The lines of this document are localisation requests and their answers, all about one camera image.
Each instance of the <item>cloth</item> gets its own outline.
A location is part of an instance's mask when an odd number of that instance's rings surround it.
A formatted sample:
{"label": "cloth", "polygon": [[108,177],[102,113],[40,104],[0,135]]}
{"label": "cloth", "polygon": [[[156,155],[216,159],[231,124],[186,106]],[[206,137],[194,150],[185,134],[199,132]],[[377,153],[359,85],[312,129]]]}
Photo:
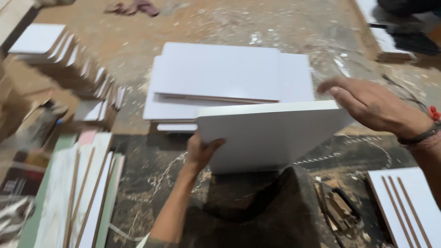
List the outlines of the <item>cloth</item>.
{"label": "cloth", "polygon": [[390,35],[392,35],[397,49],[432,56],[440,53],[437,44],[422,32],[412,34],[391,33]]}
{"label": "cloth", "polygon": [[159,10],[149,0],[133,0],[130,5],[124,3],[109,4],[104,10],[105,13],[117,13],[120,15],[134,15],[138,11],[147,13],[151,17],[159,14]]}

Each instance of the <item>wrist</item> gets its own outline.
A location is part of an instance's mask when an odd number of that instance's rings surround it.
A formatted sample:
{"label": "wrist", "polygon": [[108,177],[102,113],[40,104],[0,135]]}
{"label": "wrist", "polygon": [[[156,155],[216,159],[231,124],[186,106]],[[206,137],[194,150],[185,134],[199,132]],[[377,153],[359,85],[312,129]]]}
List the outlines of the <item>wrist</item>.
{"label": "wrist", "polygon": [[399,128],[398,131],[394,132],[394,134],[399,139],[412,139],[414,137],[417,137],[418,135],[428,131],[435,122],[427,117],[424,120],[421,120],[418,123],[408,122],[407,124],[403,123],[401,125],[401,128]]}
{"label": "wrist", "polygon": [[200,171],[196,169],[197,164],[193,162],[187,162],[182,166],[181,171],[179,171],[179,177],[188,179],[188,180],[196,180]]}

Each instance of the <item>fingernail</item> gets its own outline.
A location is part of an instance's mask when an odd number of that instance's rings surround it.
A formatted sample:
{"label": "fingernail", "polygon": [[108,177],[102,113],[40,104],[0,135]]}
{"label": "fingernail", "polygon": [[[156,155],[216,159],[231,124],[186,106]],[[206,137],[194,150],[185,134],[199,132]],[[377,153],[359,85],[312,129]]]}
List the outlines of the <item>fingernail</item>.
{"label": "fingernail", "polygon": [[335,95],[337,95],[337,93],[338,93],[338,87],[330,88],[329,93],[331,94],[331,96],[335,97]]}

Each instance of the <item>green board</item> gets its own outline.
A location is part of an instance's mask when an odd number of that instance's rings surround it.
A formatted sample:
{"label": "green board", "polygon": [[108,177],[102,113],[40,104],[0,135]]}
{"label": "green board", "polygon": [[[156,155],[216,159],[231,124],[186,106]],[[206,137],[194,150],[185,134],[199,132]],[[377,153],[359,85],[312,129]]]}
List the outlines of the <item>green board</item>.
{"label": "green board", "polygon": [[117,193],[115,189],[115,185],[119,183],[116,181],[116,179],[118,177],[118,173],[121,173],[121,171],[118,171],[121,154],[117,153],[113,157],[115,157],[115,165],[112,168],[112,175],[109,179],[109,183],[107,186],[107,193],[104,200],[103,211],[101,214],[101,221],[98,227],[98,234],[96,238],[95,248],[104,248],[106,244],[110,218],[112,217],[113,205],[115,204],[115,197]]}
{"label": "green board", "polygon": [[[77,139],[76,134],[62,134],[58,138],[54,152],[70,148],[75,144]],[[49,172],[52,167],[52,159],[49,161],[46,172]],[[41,212],[43,211],[43,202],[46,197],[46,189],[48,187],[49,174],[45,173],[43,176],[43,180],[41,181],[40,188],[38,189],[38,193],[35,196],[35,212],[34,214],[26,221],[25,226],[23,227],[23,231],[21,234],[21,238],[17,248],[32,248],[35,244],[35,239],[37,238],[38,226],[40,225]]]}

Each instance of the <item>debris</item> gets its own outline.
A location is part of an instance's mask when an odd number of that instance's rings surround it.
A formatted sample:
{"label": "debris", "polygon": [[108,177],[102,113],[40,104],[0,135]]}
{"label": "debris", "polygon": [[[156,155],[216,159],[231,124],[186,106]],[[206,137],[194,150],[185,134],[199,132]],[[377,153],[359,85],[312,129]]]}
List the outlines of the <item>debris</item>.
{"label": "debris", "polygon": [[370,236],[369,236],[369,234],[363,232],[363,239],[364,239],[365,241],[367,241],[367,242],[370,242]]}
{"label": "debris", "polygon": [[130,5],[125,5],[124,3],[108,4],[104,13],[134,15],[138,11],[147,13],[151,17],[155,17],[159,14],[159,10],[149,0],[134,0]]}

